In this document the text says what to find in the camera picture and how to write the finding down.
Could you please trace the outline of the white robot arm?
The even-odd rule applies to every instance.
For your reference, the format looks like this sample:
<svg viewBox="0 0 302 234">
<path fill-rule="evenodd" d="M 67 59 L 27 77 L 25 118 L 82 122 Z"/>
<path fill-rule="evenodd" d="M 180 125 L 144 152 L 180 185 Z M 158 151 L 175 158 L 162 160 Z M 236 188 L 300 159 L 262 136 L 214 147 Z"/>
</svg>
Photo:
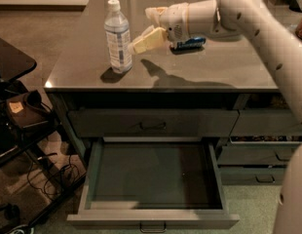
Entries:
<svg viewBox="0 0 302 234">
<path fill-rule="evenodd" d="M 129 44 L 140 54 L 193 36 L 220 40 L 243 35 L 267 68 L 302 127 L 302 43 L 269 12 L 263 0 L 209 0 L 148 8 L 152 25 Z M 273 234 L 302 234 L 302 144 L 283 177 Z"/>
</svg>

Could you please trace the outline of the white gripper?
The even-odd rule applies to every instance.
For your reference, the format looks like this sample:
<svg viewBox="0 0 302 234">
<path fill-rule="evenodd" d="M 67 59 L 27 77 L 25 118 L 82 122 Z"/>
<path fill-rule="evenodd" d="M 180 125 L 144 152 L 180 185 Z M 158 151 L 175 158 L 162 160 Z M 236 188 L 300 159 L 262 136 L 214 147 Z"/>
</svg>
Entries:
<svg viewBox="0 0 302 234">
<path fill-rule="evenodd" d="M 145 15 L 161 27 L 149 26 L 129 43 L 129 53 L 138 55 L 162 47 L 169 40 L 172 43 L 189 39 L 188 3 L 174 4 L 169 7 L 146 8 Z"/>
</svg>

